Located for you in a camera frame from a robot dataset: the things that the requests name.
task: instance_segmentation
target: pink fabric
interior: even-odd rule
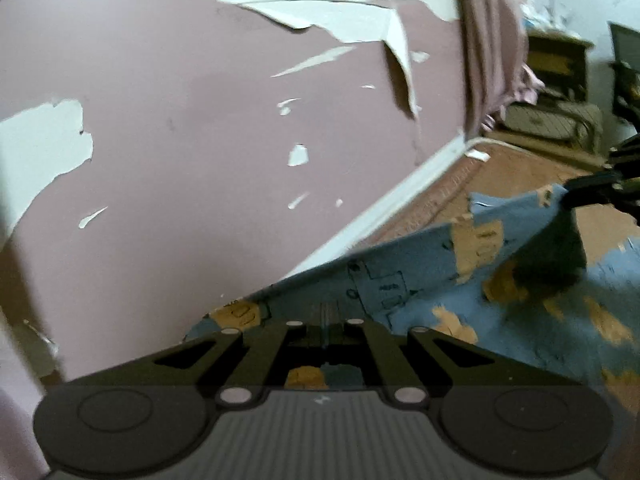
[[[528,41],[520,1],[460,0],[468,85],[465,129],[470,137],[481,126],[493,127],[491,116],[513,101],[537,99],[542,82],[525,65]]]

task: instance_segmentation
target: screw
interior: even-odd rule
[[[397,389],[394,397],[398,402],[402,402],[403,404],[419,404],[427,398],[427,394],[420,388],[406,386],[405,388]]]
[[[227,404],[244,404],[251,400],[251,392],[246,388],[227,388],[220,393],[220,399]]]

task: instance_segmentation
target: circular pad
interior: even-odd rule
[[[43,452],[88,474],[150,472],[201,435],[204,400],[193,386],[82,386],[47,394],[33,418]]]
[[[502,471],[549,475],[591,463],[609,441],[609,408],[585,386],[459,386],[445,396],[444,430]]]

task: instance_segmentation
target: ribbed gray surface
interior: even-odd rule
[[[148,480],[498,480],[452,452],[427,416],[375,392],[273,392],[223,415],[190,457]],[[75,480],[58,472],[54,480]],[[598,480],[592,471],[562,477]]]

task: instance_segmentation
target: white baseboard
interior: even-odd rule
[[[465,134],[459,132],[453,140],[434,153],[400,184],[299,263],[285,278],[346,254],[359,241],[383,226],[393,215],[438,180],[468,150],[468,147],[475,143],[477,141],[473,140],[465,143]]]

